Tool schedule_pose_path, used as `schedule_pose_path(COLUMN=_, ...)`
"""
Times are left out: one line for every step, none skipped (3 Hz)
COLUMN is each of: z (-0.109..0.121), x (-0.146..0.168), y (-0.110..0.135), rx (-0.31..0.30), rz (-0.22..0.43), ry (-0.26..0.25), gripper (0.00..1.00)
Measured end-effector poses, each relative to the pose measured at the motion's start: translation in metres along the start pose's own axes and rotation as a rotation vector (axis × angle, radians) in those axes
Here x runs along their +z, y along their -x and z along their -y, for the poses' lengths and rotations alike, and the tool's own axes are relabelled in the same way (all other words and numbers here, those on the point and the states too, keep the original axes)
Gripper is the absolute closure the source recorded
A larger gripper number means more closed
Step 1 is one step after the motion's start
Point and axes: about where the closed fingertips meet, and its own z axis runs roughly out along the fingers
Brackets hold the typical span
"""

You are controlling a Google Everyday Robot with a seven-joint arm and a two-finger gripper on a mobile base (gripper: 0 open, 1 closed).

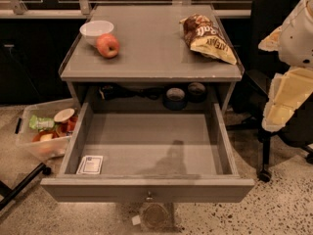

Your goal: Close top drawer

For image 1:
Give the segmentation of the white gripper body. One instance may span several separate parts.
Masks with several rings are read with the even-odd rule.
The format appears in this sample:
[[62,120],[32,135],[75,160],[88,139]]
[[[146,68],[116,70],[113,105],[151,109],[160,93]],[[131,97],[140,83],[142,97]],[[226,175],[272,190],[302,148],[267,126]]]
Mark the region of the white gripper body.
[[276,73],[263,111],[262,127],[269,132],[283,128],[312,93],[312,69],[291,67],[284,74]]

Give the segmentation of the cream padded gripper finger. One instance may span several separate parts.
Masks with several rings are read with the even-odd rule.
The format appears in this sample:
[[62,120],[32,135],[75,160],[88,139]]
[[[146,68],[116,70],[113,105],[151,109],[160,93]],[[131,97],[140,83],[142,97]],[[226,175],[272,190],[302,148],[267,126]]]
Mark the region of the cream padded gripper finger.
[[278,26],[268,36],[260,41],[258,48],[263,51],[273,52],[279,49],[279,38],[282,28]]

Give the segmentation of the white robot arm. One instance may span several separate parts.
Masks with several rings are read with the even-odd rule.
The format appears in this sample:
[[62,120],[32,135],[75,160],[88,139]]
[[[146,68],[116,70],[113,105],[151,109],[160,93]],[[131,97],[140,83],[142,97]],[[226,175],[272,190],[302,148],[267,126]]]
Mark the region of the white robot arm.
[[283,23],[258,45],[277,51],[289,69],[271,81],[262,127],[269,132],[285,127],[313,93],[313,0],[300,0]]

